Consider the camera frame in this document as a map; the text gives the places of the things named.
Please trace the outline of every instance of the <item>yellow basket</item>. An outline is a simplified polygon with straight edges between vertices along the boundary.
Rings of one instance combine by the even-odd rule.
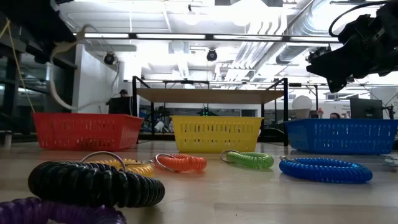
[[[227,116],[170,116],[177,149],[185,153],[220,153],[256,148],[262,118]]]

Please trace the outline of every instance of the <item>green coil keychain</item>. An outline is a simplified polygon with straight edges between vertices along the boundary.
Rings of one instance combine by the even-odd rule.
[[[226,150],[220,154],[220,159],[224,162],[233,162],[253,169],[268,169],[274,165],[272,156],[259,152]]]

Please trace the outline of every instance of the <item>black coil keychain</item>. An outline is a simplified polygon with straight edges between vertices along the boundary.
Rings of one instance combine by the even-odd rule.
[[[113,156],[123,170],[106,164],[84,163],[100,154]],[[125,170],[119,156],[94,152],[80,162],[44,162],[30,173],[28,185],[30,191],[42,199],[80,206],[137,208],[153,206],[163,199],[165,188],[159,180]]]

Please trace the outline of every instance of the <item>blue basket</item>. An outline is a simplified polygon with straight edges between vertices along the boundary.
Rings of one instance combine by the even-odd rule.
[[[319,154],[389,154],[398,120],[301,119],[286,122],[292,148]]]

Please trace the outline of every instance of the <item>wooden tabletop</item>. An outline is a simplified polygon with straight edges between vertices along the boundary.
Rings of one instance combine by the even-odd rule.
[[[174,173],[155,168],[155,178],[166,189],[159,204],[115,209],[122,211],[128,224],[397,224],[398,175],[382,165],[384,158],[328,155],[368,166],[373,180],[368,184],[324,184],[296,179],[279,169],[279,156],[320,155],[264,143],[258,143],[256,151],[272,156],[274,165],[267,170],[250,169],[222,162],[219,154],[194,154],[207,159],[203,172]],[[27,178],[41,162],[79,161],[89,153],[42,150],[37,143],[13,144],[11,150],[0,150],[0,202],[33,196]],[[177,153],[175,142],[148,141],[117,155],[146,160],[158,153]]]
[[[275,90],[196,90],[138,88],[137,94],[153,103],[261,104],[283,96]]]

